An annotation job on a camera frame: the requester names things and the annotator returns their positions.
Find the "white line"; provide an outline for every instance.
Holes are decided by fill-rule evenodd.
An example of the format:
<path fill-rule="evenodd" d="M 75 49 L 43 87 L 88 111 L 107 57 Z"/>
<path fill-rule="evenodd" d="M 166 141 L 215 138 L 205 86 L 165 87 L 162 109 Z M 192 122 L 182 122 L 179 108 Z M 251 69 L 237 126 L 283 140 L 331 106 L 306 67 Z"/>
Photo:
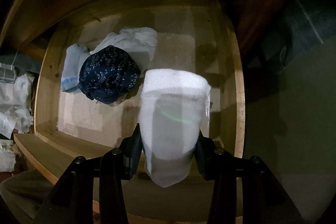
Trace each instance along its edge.
<path fill-rule="evenodd" d="M 319 41 L 320 41 L 322 44 L 324 44 L 322 38 L 320 37 L 318 31 L 316 30 L 316 28 L 315 28 L 313 22 L 311 21 L 309 15 L 307 14 L 307 12 L 306 12 L 305 8 L 303 7 L 302 3 L 301 3 L 299 0 L 295 0 L 295 1 L 296 1 L 297 4 L 300 6 L 300 8 L 301 8 L 303 14 L 305 15 L 306 19 L 308 20 L 308 22 L 309 22 L 311 28 L 313 29 L 313 31 L 314 31 L 316 37 L 319 39 Z"/>

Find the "dark blue patterned cloth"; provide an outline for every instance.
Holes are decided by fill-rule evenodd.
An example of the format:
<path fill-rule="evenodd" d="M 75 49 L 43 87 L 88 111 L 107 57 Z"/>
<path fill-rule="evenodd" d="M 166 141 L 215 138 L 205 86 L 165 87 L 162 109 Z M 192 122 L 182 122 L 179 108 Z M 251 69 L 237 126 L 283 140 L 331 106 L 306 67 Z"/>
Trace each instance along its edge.
<path fill-rule="evenodd" d="M 78 87 L 90 100 L 111 104 L 134 87 L 139 75 L 140 69 L 130 55 L 109 45 L 85 60 Z"/>

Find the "brown pants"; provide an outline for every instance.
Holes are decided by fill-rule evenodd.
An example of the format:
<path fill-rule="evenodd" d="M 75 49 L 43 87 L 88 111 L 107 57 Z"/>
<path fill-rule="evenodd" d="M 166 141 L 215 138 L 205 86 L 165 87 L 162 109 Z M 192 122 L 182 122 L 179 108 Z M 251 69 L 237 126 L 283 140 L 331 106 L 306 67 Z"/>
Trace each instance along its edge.
<path fill-rule="evenodd" d="M 0 195 L 21 224 L 30 224 L 53 185 L 37 170 L 22 172 L 0 183 Z"/>

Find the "wooden drawer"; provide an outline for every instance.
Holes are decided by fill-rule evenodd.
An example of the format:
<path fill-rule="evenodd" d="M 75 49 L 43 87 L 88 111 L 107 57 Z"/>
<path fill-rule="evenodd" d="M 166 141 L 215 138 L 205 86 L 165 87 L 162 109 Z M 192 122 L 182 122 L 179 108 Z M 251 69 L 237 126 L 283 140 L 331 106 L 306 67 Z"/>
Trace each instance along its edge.
<path fill-rule="evenodd" d="M 208 80 L 213 104 L 210 119 L 204 117 L 202 121 L 202 132 L 218 146 L 242 157 L 245 98 L 241 60 L 231 21 L 222 12 L 219 2 L 96 0 L 59 22 L 38 81 L 35 136 L 15 136 L 19 147 L 30 159 L 35 159 L 33 163 L 39 170 L 45 169 L 42 173 L 46 178 L 55 183 L 70 159 L 78 155 L 87 159 L 102 156 L 133 133 L 141 88 L 135 97 L 117 107 L 95 103 L 81 93 L 60 93 L 66 48 L 76 42 L 94 45 L 109 32 L 118 32 L 125 26 L 152 27 L 158 32 L 151 68 L 188 70 Z M 33 141 L 38 145 L 41 140 L 48 146 L 39 152 L 28 143 Z M 59 156 L 49 156 L 51 151 Z M 59 163 L 57 172 L 53 171 L 54 161 Z M 202 179 L 195 162 L 185 180 L 168 188 L 144 179 L 143 173 L 144 155 L 134 178 L 123 181 L 129 214 L 163 221 L 206 221 L 213 182 Z M 98 200 L 95 188 L 93 208 L 96 212 L 99 211 Z"/>

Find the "white cloth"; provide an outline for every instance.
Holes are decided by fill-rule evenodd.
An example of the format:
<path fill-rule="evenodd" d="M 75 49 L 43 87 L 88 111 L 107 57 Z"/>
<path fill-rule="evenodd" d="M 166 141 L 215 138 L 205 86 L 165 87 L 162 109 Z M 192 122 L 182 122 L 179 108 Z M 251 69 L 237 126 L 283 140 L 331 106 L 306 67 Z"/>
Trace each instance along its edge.
<path fill-rule="evenodd" d="M 205 78 L 187 71 L 146 72 L 139 123 L 146 171 L 161 187 L 189 173 L 211 87 Z"/>
<path fill-rule="evenodd" d="M 119 34 L 109 33 L 90 54 L 99 52 L 109 45 L 118 47 L 131 56 L 143 73 L 153 60 L 157 39 L 158 34 L 152 28 L 123 28 Z"/>
<path fill-rule="evenodd" d="M 79 70 L 89 56 L 87 47 L 83 45 L 75 43 L 67 48 L 61 77 L 61 91 L 68 93 L 80 92 L 80 89 L 77 87 Z"/>
<path fill-rule="evenodd" d="M 13 129 L 19 133 L 29 132 L 33 124 L 30 115 L 30 94 L 34 77 L 25 73 L 14 84 L 0 83 L 0 133 L 11 137 Z"/>

